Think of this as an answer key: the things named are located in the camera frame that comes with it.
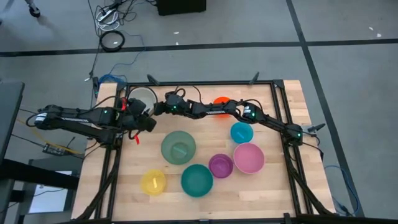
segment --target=wooden tabletop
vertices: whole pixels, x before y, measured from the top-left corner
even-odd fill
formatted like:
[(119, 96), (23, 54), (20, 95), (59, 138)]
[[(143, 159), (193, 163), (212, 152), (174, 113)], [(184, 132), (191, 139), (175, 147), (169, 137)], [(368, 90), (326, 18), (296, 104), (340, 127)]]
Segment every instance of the wooden tabletop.
[[(284, 82), (293, 122), (311, 124), (300, 82), (298, 80)], [(265, 113), (275, 117), (269, 85), (198, 87), (204, 103), (212, 102), (219, 96), (227, 96), (235, 100), (254, 98), (261, 102)], [(187, 91), (185, 99), (199, 100), (198, 92), (194, 88), (189, 86), (184, 88)], [(165, 92), (174, 89), (173, 86), (153, 87), (159, 101), (164, 101)], [(114, 95), (115, 92), (116, 84), (102, 84), (98, 101)], [(281, 97), (279, 97), (279, 103), (283, 108)], [(106, 101), (102, 106), (113, 106), (113, 100)], [(237, 144), (231, 140), (229, 130), (236, 120), (234, 117), (219, 118), (217, 116), (193, 120), (171, 114), (163, 114), (154, 118), (157, 120), (155, 129), (151, 133), (139, 135), (140, 145), (127, 137), (124, 138), (113, 221), (279, 218), (283, 217), (285, 212), (294, 216), (279, 133), (260, 124), (252, 125), (254, 137), (251, 142), (257, 144), (266, 157), (266, 164), (262, 170), (257, 174), (247, 175), (234, 168), (229, 177), (214, 178), (214, 186), (210, 193), (202, 198), (193, 198), (185, 194), (181, 188), (182, 172), (192, 164), (207, 166), (210, 158), (217, 153), (224, 153), (232, 157)], [(162, 157), (160, 151), (164, 137), (177, 130), (190, 133), (197, 145), (193, 159), (187, 164), (179, 166), (169, 164)], [(310, 136), (304, 136), (303, 141), (316, 145), (315, 139)], [(319, 152), (309, 146), (300, 146), (300, 152), (308, 186), (324, 206), (334, 212)], [(85, 159), (72, 218), (76, 218), (84, 211), (98, 190), (103, 159), (104, 149), (96, 150)], [(148, 196), (140, 190), (140, 179), (150, 169), (159, 169), (165, 173), (167, 186), (161, 195)], [(305, 212), (301, 189), (299, 186), (297, 188), (301, 208)], [(104, 216), (108, 196), (109, 194), (106, 194), (104, 197)]]

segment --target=blue cable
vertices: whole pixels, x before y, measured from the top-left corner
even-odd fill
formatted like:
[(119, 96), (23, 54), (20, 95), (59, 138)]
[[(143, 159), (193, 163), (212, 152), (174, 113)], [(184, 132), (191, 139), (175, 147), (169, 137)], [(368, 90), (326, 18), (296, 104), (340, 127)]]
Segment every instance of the blue cable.
[(127, 82), (127, 78), (125, 75), (103, 75), (101, 78), (98, 79), (98, 83), (102, 84), (106, 81), (116, 82), (116, 83), (125, 83)]
[(134, 58), (134, 60), (133, 60), (131, 63), (117, 63), (116, 65), (113, 65), (111, 71), (109, 71), (109, 73), (108, 73), (107, 75), (112, 75), (113, 70), (114, 70), (114, 69), (116, 68), (116, 66), (118, 66), (118, 65), (133, 65), (134, 62), (137, 61), (138, 56), (139, 56), (141, 53), (143, 53), (143, 52), (147, 49), (147, 47), (146, 47), (145, 44), (144, 44), (144, 39), (142, 38), (141, 35), (139, 35), (139, 34), (137, 34), (137, 35), (131, 35), (131, 34), (127, 33), (127, 32), (124, 31), (124, 30), (121, 30), (121, 31), (122, 31), (122, 32), (125, 32), (127, 35), (129, 35), (129, 36), (131, 36), (131, 37), (139, 37), (140, 40), (141, 40), (141, 44), (142, 44), (142, 46), (144, 47), (144, 50), (140, 51), (140, 52), (136, 55), (136, 57)]
[[(350, 214), (350, 215), (352, 215), (352, 216), (355, 216), (356, 213), (357, 213), (358, 210), (359, 210), (359, 200), (358, 200), (358, 196), (356, 196), (356, 194), (354, 193), (351, 184), (348, 182), (348, 175), (347, 175), (346, 171), (345, 171), (343, 168), (341, 168), (341, 167), (339, 167), (339, 166), (336, 166), (336, 165), (328, 165), (328, 166), (325, 166), (325, 169), (331, 168), (331, 167), (340, 169), (341, 172), (343, 173), (344, 182), (346, 183), (346, 185), (347, 185), (349, 191), (353, 194), (353, 196), (354, 196), (354, 198), (355, 198), (355, 201), (356, 201), (356, 209), (355, 209), (354, 213)], [(332, 199), (339, 205), (340, 208), (341, 208), (341, 207), (344, 207), (344, 205), (342, 205), (341, 203), (339, 203), (339, 201), (337, 201), (333, 196), (332, 196)]]
[[(146, 3), (146, 1), (139, 2), (139, 3), (137, 3), (137, 4), (133, 4), (133, 7), (136, 6), (136, 5), (139, 5), (139, 4), (144, 4), (144, 3)], [(127, 82), (127, 77), (126, 77), (125, 75), (112, 75), (113, 70), (114, 70), (114, 69), (116, 68), (116, 66), (118, 66), (118, 65), (133, 65), (134, 62), (137, 61), (138, 56), (139, 56), (141, 53), (143, 53), (143, 52), (147, 49), (147, 47), (145, 46), (145, 43), (144, 43), (144, 39), (142, 38), (141, 35), (139, 35), (139, 34), (137, 34), (137, 35), (131, 35), (131, 34), (129, 34), (128, 32), (126, 32), (125, 30), (121, 30), (121, 32), (126, 33), (126, 34), (129, 35), (130, 37), (139, 37), (140, 40), (141, 40), (141, 44), (142, 44), (142, 46), (144, 47), (144, 50), (142, 50), (141, 52), (139, 52), (131, 63), (117, 63), (117, 64), (113, 65), (111, 71), (109, 71), (108, 74), (105, 74), (105, 75), (103, 75), (101, 78), (98, 79), (98, 83), (99, 83), (99, 84), (104, 83), (104, 82), (106, 82), (106, 81), (117, 82), (117, 83), (125, 83), (125, 82)]]

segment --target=red object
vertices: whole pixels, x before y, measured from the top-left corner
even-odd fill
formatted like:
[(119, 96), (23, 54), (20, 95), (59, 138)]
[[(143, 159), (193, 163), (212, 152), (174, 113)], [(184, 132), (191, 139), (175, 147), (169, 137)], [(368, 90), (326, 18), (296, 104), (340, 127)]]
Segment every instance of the red object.
[[(221, 97), (215, 99), (213, 103), (214, 104), (220, 104), (220, 103), (226, 103), (228, 101), (229, 101), (228, 97), (221, 96)], [(217, 115), (217, 117), (219, 117), (219, 118), (228, 118), (229, 114), (219, 114), (219, 115)]]
[(122, 111), (127, 108), (127, 99), (125, 97), (122, 98)]
[(136, 140), (136, 143), (139, 144), (138, 134), (136, 134), (136, 135), (134, 136), (134, 139)]

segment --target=bowl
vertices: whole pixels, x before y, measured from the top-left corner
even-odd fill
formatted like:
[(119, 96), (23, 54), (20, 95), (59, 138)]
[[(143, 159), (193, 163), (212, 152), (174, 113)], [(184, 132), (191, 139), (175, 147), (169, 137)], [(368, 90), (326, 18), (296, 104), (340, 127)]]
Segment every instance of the bowl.
[(187, 195), (202, 197), (211, 190), (213, 186), (213, 176), (210, 170), (204, 165), (190, 165), (182, 173), (181, 186)]
[(243, 143), (234, 151), (234, 163), (236, 167), (245, 174), (259, 172), (265, 164), (262, 150), (252, 143)]
[(225, 178), (232, 173), (234, 164), (226, 154), (214, 155), (209, 161), (209, 170), (217, 178)]
[[(226, 96), (220, 96), (219, 98), (215, 99), (213, 101), (214, 104), (220, 104), (220, 103), (226, 103), (228, 102), (230, 99)], [(219, 114), (217, 115), (217, 117), (219, 118), (228, 118), (229, 114)]]
[(140, 186), (147, 195), (160, 195), (166, 186), (166, 177), (160, 170), (150, 170), (142, 176)]
[(163, 139), (162, 155), (167, 162), (182, 165), (193, 158), (196, 148), (195, 140), (190, 134), (174, 131)]
[(231, 138), (238, 144), (251, 141), (253, 135), (253, 129), (249, 124), (237, 122), (231, 127)]
[(136, 88), (130, 93), (129, 97), (141, 100), (146, 105), (144, 111), (148, 112), (148, 114), (152, 113), (154, 103), (156, 103), (156, 96), (149, 89), (144, 87)]

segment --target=gray floor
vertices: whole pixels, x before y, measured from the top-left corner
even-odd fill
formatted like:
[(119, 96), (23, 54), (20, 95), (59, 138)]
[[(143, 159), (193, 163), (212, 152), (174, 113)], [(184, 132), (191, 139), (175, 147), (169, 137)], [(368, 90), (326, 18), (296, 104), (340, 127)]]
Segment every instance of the gray floor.
[[(293, 2), (307, 41), (398, 38), (398, 1)], [(0, 2), (0, 9), (5, 4)], [(36, 0), (36, 4), (43, 15), (39, 21), (29, 15), (21, 0), (15, 0), (3, 13), (0, 52), (96, 48), (98, 40), (86, 1)], [(103, 1), (92, 0), (92, 4), (103, 5)], [(148, 4), (136, 6), (135, 11), (137, 19), (121, 29), (141, 34), (148, 46), (298, 41), (285, 1), (209, 0), (204, 13), (167, 17), (158, 16), (156, 8)], [(126, 46), (140, 44), (126, 37)], [(365, 215), (398, 218), (398, 181), (394, 179), (398, 168), (394, 115), (398, 107), (393, 102), (398, 93), (398, 44), (310, 47), (310, 52)], [(95, 75), (108, 73), (115, 63), (131, 62), (136, 54), (100, 54)], [(94, 56), (3, 57), (0, 77), (26, 83), (22, 108), (35, 110), (53, 103), (84, 108), (90, 104), (91, 85), (83, 80)], [(301, 47), (144, 52), (133, 66), (118, 67), (113, 73), (125, 74), (130, 82), (144, 82), (148, 73), (160, 81), (247, 80), (257, 71), (263, 80), (300, 80), (313, 123), (325, 122)], [(20, 119), (27, 116), (19, 114)], [(35, 139), (18, 123), (14, 134)], [(57, 144), (67, 144), (74, 136), (65, 131), (42, 134)], [(327, 127), (319, 135), (324, 164), (338, 164)], [(73, 148), (82, 151), (84, 146), (85, 139), (77, 136)], [(14, 138), (6, 156), (21, 162), (48, 157), (40, 148)], [(326, 173), (333, 196), (352, 211), (341, 172)], [(9, 210), (9, 223), (16, 210), (16, 206)], [(25, 222), (60, 222), (68, 214), (30, 215)]]

